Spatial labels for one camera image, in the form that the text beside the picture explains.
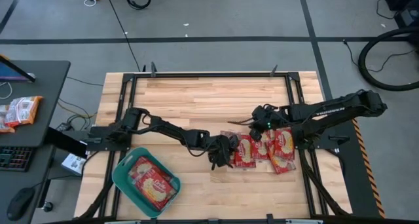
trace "keyboard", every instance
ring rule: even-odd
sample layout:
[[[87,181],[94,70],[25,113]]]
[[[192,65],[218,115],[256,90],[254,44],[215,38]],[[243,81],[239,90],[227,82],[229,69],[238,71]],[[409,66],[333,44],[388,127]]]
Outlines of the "keyboard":
[[[35,148],[0,146],[0,171],[26,172]]]

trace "black desk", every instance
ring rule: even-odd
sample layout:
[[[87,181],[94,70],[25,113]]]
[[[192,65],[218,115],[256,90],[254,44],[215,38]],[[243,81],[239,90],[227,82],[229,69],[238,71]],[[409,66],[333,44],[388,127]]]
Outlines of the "black desk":
[[[14,98],[22,96],[43,96],[44,99],[39,104],[33,125],[18,126],[14,134],[0,134],[0,145],[2,146],[37,147],[27,172],[0,171],[0,220],[2,223],[16,223],[16,221],[9,221],[6,217],[10,200],[20,189],[42,182],[36,186],[35,196],[25,215],[17,221],[17,223],[30,223],[41,199],[55,150],[53,145],[43,145],[43,142],[70,63],[67,61],[13,61],[13,63],[24,71],[34,73],[37,79],[34,83],[11,83],[13,94],[7,100],[0,100],[0,104],[9,104]],[[8,93],[8,87],[0,88],[0,96]]]

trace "computer mouse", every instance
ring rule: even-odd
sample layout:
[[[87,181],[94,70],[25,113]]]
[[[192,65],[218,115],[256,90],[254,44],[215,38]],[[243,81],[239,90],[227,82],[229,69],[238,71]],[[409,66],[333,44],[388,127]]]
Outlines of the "computer mouse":
[[[19,220],[25,214],[34,194],[34,188],[23,188],[18,191],[7,208],[7,218],[11,221]]]

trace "chair wheel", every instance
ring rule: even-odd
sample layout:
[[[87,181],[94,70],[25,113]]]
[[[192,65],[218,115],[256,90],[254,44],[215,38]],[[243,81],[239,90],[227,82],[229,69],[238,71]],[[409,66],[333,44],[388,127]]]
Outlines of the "chair wheel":
[[[44,212],[51,212],[52,209],[54,208],[54,205],[51,202],[44,202],[44,206],[42,206],[42,210],[44,210]]]

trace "desk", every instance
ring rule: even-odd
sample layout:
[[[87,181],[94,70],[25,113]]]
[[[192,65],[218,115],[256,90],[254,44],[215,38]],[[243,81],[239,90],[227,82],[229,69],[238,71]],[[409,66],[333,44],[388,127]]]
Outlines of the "desk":
[[[19,223],[30,223],[32,215],[38,206],[41,194],[48,175],[48,168],[54,147],[43,145],[49,123],[54,113],[65,77],[67,76],[70,63],[67,61],[13,61],[24,71],[34,73],[37,77],[35,83],[11,83],[13,94],[7,100],[0,100],[0,104],[9,104],[14,98],[22,96],[43,96],[41,100],[35,123],[22,125],[16,128],[14,134],[1,134],[0,145],[19,145],[37,147],[33,160],[27,172],[5,172],[0,171],[0,220],[2,223],[16,223],[9,221],[6,217],[6,210],[10,200],[24,187],[32,187],[36,183],[43,182],[36,186],[35,196],[29,205],[24,216],[18,220]],[[0,94],[7,94],[7,87],[0,88]]]
[[[323,101],[316,72],[299,72],[299,75],[306,103]],[[122,73],[106,76],[96,118],[98,126],[115,120],[122,76]],[[269,77],[140,79],[136,83],[134,107],[144,107],[183,128],[200,128],[211,134],[225,129],[248,133],[247,127],[226,121],[247,119],[257,105],[289,104],[286,87],[278,81]],[[130,95],[129,89],[125,98]],[[222,167],[211,171],[206,156],[194,158],[177,141],[166,136],[155,133],[133,136],[132,147],[139,146],[150,150],[182,182],[178,198],[159,219],[264,219],[269,213],[275,218],[309,217],[298,156],[297,170],[286,174],[273,174],[268,161],[257,163],[252,170]],[[351,212],[338,159],[321,150],[317,158],[324,186],[342,208]],[[86,165],[75,216],[89,207],[102,188],[107,159],[108,152],[100,152]],[[317,192],[312,190],[319,210]],[[111,214],[113,195],[111,190],[106,215]],[[117,218],[148,219],[123,194]]]

